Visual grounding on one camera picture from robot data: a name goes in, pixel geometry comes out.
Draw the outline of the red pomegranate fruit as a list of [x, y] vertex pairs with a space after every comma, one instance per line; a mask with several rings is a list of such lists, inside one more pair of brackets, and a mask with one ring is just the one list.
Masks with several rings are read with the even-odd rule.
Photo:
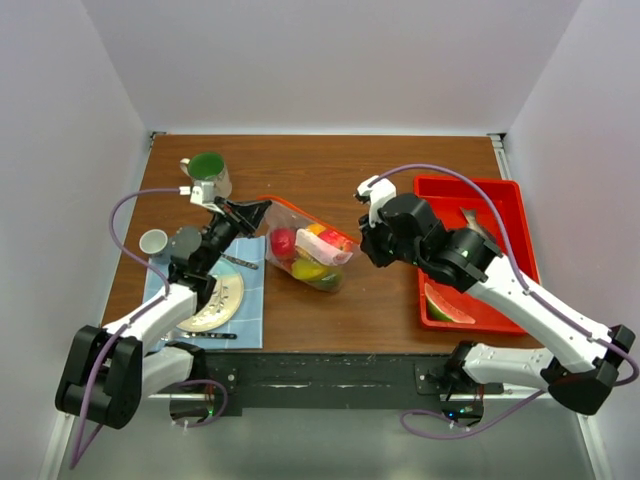
[[269, 234], [271, 252], [279, 260], [288, 260], [296, 255], [296, 232], [289, 228], [277, 228]]

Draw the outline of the orange peach fruit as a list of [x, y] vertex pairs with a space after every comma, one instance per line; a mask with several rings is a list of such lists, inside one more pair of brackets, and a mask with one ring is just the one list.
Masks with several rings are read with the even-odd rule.
[[305, 230], [312, 233], [313, 235], [318, 236], [326, 230], [326, 227], [321, 224], [310, 224], [305, 228]]

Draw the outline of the clear zip top bag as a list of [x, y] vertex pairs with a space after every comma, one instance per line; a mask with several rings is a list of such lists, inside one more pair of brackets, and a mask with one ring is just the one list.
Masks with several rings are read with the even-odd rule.
[[[293, 203], [286, 201], [277, 196], [265, 195], [265, 200], [272, 201], [272, 205], [265, 214], [264, 224], [266, 225], [266, 259], [275, 267], [291, 275], [291, 265], [298, 258], [304, 258], [317, 263], [326, 265], [329, 267], [329, 272], [341, 271], [344, 274], [344, 281], [348, 266], [353, 263], [355, 258], [360, 254], [359, 244], [356, 240], [341, 232], [333, 225], [320, 220], [319, 218], [311, 215], [310, 213], [295, 206]], [[335, 230], [353, 242], [351, 252], [340, 251], [324, 241], [318, 236], [305, 230], [310, 224], [321, 224], [326, 229]], [[289, 228], [296, 232], [295, 248], [296, 255], [294, 258], [288, 260], [279, 260], [274, 257], [271, 252], [269, 234], [272, 230], [277, 228]], [[312, 282], [302, 282], [312, 288], [314, 288]]]

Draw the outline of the yellow star fruit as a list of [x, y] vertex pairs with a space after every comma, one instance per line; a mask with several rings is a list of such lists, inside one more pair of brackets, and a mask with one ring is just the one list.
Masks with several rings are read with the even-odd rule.
[[303, 282], [319, 280], [328, 272], [328, 266], [304, 258], [296, 259], [291, 265], [291, 275]]

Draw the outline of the red apple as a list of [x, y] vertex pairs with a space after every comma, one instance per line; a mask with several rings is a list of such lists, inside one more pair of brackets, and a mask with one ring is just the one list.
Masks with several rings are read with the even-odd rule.
[[318, 234], [318, 237], [327, 243], [328, 245], [343, 251], [343, 252], [351, 252], [353, 242], [347, 238], [345, 235], [335, 231], [326, 229]]

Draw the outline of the yellow green mango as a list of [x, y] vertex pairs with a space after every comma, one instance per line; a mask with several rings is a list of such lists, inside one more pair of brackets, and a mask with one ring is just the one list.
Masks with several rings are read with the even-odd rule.
[[344, 274], [341, 271], [332, 271], [325, 276], [315, 280], [311, 285], [323, 292], [337, 292], [344, 283]]

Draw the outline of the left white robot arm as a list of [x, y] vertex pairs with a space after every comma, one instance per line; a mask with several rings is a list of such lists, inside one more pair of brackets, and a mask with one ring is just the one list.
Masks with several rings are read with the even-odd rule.
[[141, 401], [172, 386], [200, 390], [211, 378], [203, 349], [176, 340], [151, 349], [179, 323], [209, 303], [211, 271], [238, 237], [261, 226], [270, 200], [218, 197], [204, 227], [185, 226], [173, 237], [164, 286], [150, 300], [106, 328], [86, 325], [72, 339], [54, 398], [55, 408], [98, 425], [121, 429]]

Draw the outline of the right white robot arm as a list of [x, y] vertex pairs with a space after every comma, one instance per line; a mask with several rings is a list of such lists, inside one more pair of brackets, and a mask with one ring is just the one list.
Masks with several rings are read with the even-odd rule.
[[369, 207], [359, 221], [361, 249], [377, 267], [402, 261], [431, 280], [492, 307], [540, 343], [538, 349], [462, 342], [443, 368], [459, 393], [503, 383], [537, 388], [584, 415], [598, 412], [611, 394], [634, 333], [607, 327], [568, 307], [525, 275], [499, 246], [464, 227], [448, 229], [429, 203], [412, 193], [359, 195]]

